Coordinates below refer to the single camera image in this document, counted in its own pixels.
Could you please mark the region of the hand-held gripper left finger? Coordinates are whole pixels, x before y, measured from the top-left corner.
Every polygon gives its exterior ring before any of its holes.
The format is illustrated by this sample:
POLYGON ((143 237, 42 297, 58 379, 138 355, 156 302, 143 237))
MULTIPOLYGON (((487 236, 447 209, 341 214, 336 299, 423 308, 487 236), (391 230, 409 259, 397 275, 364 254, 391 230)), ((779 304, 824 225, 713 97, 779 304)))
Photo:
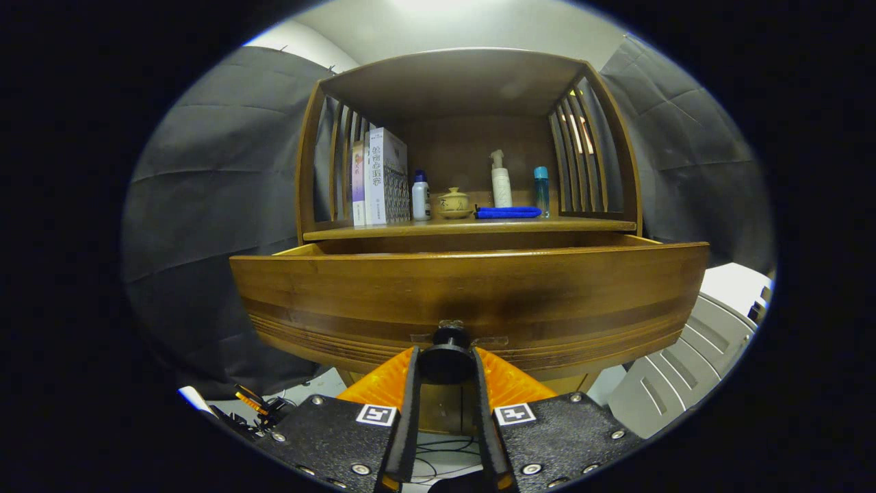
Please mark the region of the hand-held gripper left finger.
POLYGON ((308 396, 272 428, 272 459, 330 491, 400 491, 417 446, 419 356, 412 346, 339 396, 308 396))

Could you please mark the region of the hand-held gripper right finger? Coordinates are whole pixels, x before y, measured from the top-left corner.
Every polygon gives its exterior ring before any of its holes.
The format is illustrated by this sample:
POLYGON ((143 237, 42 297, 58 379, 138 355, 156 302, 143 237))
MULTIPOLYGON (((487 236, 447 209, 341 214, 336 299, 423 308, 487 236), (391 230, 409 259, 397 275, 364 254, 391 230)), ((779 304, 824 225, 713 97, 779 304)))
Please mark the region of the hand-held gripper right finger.
POLYGON ((484 349, 473 349, 472 359, 491 492, 566 492, 643 446, 585 393, 559 394, 484 349))

